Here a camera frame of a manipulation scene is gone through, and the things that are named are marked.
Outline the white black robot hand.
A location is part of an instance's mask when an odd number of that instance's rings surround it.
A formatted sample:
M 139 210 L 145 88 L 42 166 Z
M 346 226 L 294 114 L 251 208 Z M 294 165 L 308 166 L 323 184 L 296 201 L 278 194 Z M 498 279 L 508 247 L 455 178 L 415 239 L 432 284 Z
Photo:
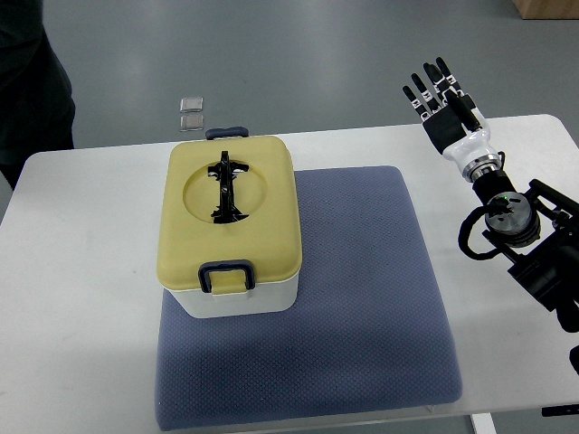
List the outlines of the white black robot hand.
M 403 94 L 437 152 L 454 162 L 469 183 L 501 169 L 503 157 L 490 145 L 488 121 L 446 61 L 438 57 L 423 68 L 432 86 L 414 73 L 413 86 L 403 86 Z

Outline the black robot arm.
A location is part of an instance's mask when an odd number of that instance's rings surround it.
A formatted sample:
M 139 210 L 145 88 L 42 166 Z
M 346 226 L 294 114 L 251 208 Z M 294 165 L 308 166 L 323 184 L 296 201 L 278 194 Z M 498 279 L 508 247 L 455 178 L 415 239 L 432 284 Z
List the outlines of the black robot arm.
M 578 203 L 533 179 L 518 192 L 503 170 L 505 153 L 474 168 L 481 206 L 460 226 L 458 245 L 483 261 L 504 255 L 508 274 L 540 305 L 556 312 L 567 333 L 578 332 Z

